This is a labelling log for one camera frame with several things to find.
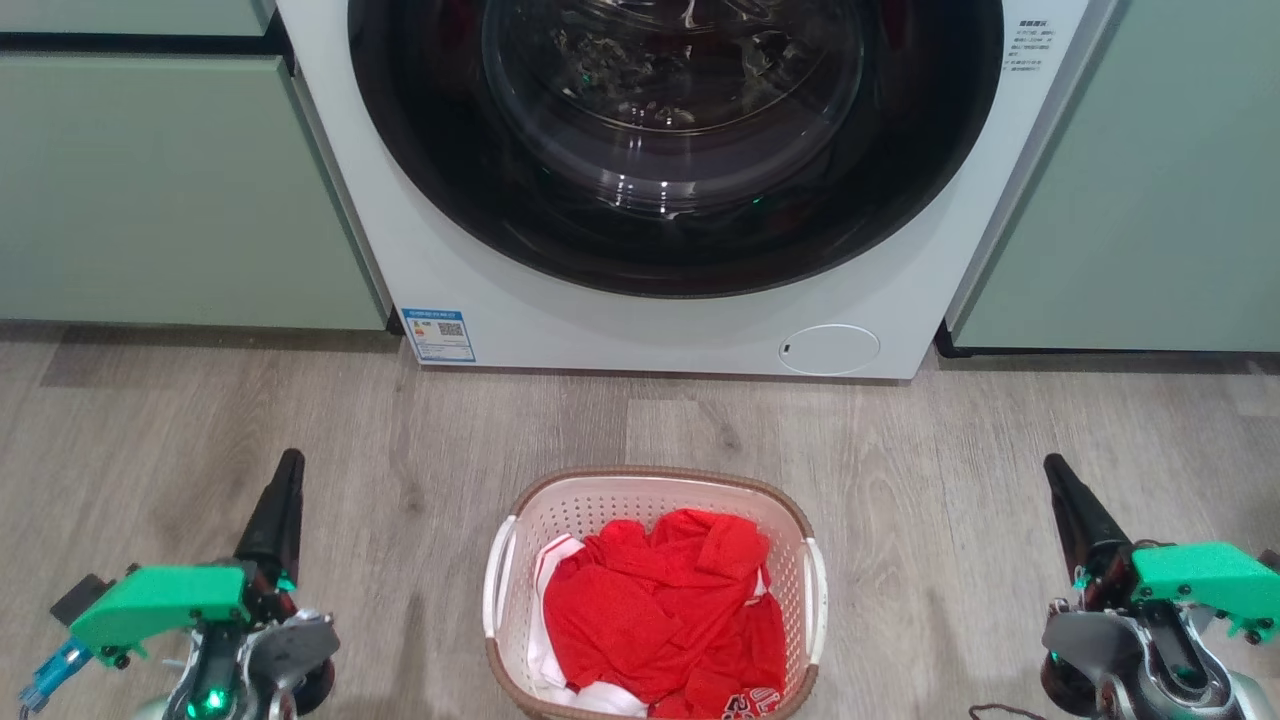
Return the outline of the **white plastic laundry basket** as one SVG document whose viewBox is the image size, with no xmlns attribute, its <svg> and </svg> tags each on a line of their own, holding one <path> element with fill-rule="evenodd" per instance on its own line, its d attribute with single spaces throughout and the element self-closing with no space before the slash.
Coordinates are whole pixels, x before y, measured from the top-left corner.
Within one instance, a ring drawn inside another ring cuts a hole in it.
<svg viewBox="0 0 1280 720">
<path fill-rule="evenodd" d="M 527 720 L 627 720 L 544 700 L 526 661 L 535 559 L 557 536 L 586 536 L 617 518 L 652 525 L 677 509 L 746 518 L 771 541 L 767 569 L 786 630 L 786 688 L 762 720 L 794 720 L 819 676 L 829 614 L 826 561 L 805 512 L 760 480 L 689 468 L 571 468 L 541 478 L 516 501 L 489 548 L 481 592 L 485 652 L 504 693 Z"/>
</svg>

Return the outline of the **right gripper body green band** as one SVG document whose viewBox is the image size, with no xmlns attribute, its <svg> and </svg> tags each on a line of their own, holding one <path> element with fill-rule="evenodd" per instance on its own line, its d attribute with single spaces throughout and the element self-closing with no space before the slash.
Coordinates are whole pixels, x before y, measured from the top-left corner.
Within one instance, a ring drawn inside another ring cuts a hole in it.
<svg viewBox="0 0 1280 720">
<path fill-rule="evenodd" d="M 1206 609 L 1229 635 L 1266 644 L 1280 633 L 1280 553 L 1254 557 L 1225 542 L 1138 543 L 1097 553 L 1075 568 L 1080 607 L 1134 611 L 1143 603 Z"/>
</svg>

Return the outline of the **round black washing machine door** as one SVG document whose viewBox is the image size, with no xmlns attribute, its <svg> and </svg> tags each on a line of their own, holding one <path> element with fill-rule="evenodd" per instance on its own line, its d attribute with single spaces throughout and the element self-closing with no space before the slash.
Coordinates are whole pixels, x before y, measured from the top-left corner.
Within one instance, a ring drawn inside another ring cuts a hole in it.
<svg viewBox="0 0 1280 720">
<path fill-rule="evenodd" d="M 884 242 L 988 120 L 1004 0 L 349 0 L 381 141 L 561 281 L 773 290 Z"/>
</svg>

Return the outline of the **blue energy label sticker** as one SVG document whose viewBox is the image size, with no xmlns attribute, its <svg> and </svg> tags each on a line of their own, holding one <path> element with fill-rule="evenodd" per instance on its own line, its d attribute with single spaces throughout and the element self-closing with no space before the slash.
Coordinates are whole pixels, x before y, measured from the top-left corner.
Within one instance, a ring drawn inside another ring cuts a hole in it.
<svg viewBox="0 0 1280 720">
<path fill-rule="evenodd" d="M 422 365 L 475 364 L 476 355 L 465 316 L 456 310 L 399 310 L 404 337 Z"/>
</svg>

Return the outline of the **large green cabinet door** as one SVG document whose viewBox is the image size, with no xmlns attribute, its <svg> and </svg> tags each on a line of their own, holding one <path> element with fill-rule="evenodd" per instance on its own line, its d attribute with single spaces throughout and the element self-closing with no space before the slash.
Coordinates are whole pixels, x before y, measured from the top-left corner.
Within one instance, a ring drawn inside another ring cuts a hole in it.
<svg viewBox="0 0 1280 720">
<path fill-rule="evenodd" d="M 283 56 L 0 53 L 0 320 L 387 318 Z"/>
</svg>

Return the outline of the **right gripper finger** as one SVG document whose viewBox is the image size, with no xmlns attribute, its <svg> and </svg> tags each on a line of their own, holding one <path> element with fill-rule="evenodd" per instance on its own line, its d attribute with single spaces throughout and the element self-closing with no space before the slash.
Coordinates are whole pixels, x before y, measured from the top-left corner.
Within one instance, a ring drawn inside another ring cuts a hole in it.
<svg viewBox="0 0 1280 720">
<path fill-rule="evenodd" d="M 1068 579 L 1082 593 L 1132 593 L 1135 543 L 1061 454 L 1044 457 Z"/>
</svg>

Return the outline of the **round white filter cover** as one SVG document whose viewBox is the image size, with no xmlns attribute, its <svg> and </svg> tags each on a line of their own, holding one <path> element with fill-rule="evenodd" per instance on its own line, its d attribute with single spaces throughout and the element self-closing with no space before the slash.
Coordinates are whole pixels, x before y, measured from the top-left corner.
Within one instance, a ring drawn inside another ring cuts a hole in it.
<svg viewBox="0 0 1280 720">
<path fill-rule="evenodd" d="M 781 363 L 801 375 L 849 375 L 873 363 L 881 351 L 878 337 L 849 324 L 814 325 L 792 333 L 778 351 Z"/>
</svg>

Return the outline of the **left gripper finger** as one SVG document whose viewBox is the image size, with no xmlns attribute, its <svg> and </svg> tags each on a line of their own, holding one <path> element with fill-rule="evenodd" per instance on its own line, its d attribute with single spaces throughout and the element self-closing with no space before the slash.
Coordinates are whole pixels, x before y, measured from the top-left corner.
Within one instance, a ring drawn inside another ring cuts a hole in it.
<svg viewBox="0 0 1280 720">
<path fill-rule="evenodd" d="M 300 583 L 303 479 L 303 454 L 285 450 L 233 552 L 238 561 L 255 562 L 279 591 L 294 591 Z"/>
</svg>

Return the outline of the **tall green cabinet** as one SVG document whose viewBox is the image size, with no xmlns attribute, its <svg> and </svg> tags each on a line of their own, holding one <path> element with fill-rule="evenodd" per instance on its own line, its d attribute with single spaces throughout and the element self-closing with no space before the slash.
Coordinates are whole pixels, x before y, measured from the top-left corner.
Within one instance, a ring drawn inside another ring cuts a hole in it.
<svg viewBox="0 0 1280 720">
<path fill-rule="evenodd" d="M 1280 354 L 1280 0 L 1091 0 L 934 345 Z"/>
</svg>

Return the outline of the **red mesh jersey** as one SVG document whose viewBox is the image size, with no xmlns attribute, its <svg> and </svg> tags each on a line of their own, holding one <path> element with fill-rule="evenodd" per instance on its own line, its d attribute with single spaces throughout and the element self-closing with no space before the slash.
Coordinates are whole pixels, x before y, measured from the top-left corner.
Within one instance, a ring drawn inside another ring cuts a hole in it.
<svg viewBox="0 0 1280 720">
<path fill-rule="evenodd" d="M 662 720 L 758 720 L 780 707 L 786 630 L 771 541 L 754 521 L 678 509 L 575 538 L 584 547 L 544 594 L 571 689 L 620 685 Z"/>
</svg>

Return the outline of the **small green cabinet panel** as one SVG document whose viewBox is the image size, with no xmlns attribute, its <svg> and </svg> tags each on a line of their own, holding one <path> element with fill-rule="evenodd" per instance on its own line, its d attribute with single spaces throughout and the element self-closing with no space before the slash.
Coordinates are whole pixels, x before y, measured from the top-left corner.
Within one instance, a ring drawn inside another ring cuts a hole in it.
<svg viewBox="0 0 1280 720">
<path fill-rule="evenodd" d="M 0 0 L 0 33 L 261 36 L 276 0 Z"/>
</svg>

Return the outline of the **white front-load washing machine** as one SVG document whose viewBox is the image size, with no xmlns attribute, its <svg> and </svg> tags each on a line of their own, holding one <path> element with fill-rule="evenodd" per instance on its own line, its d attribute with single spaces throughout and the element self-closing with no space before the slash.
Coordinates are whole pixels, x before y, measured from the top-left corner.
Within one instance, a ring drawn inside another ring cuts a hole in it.
<svg viewBox="0 0 1280 720">
<path fill-rule="evenodd" d="M 348 3 L 276 6 L 401 327 L 406 307 L 463 314 L 476 363 L 438 365 L 801 375 L 781 363 L 781 343 L 809 327 L 849 324 L 874 333 L 879 355 L 835 377 L 909 380 L 1014 182 L 1091 0 L 1004 0 L 1005 32 L 1011 20 L 1052 22 L 1044 68 L 1006 73 L 1002 55 L 974 149 L 905 227 L 805 281 L 718 299 L 639 297 L 561 281 L 497 252 L 439 211 L 389 154 L 365 106 Z"/>
</svg>

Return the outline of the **black text instruction sticker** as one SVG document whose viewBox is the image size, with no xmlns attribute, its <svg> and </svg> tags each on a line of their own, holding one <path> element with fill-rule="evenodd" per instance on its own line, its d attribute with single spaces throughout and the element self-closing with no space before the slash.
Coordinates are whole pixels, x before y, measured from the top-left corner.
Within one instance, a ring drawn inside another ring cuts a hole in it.
<svg viewBox="0 0 1280 720">
<path fill-rule="evenodd" d="M 1038 72 L 1053 46 L 1052 22 L 1041 18 L 1011 20 L 1005 32 L 1002 72 Z"/>
</svg>

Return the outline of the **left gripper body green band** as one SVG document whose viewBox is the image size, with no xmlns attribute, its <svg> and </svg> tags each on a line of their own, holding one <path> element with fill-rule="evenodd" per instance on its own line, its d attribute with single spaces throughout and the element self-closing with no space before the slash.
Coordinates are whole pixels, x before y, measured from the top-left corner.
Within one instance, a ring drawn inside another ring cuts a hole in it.
<svg viewBox="0 0 1280 720">
<path fill-rule="evenodd" d="M 256 632 L 297 612 L 296 578 L 256 562 L 146 565 L 104 582 L 87 575 L 68 592 L 68 632 L 106 665 L 169 632 L 232 626 Z"/>
</svg>

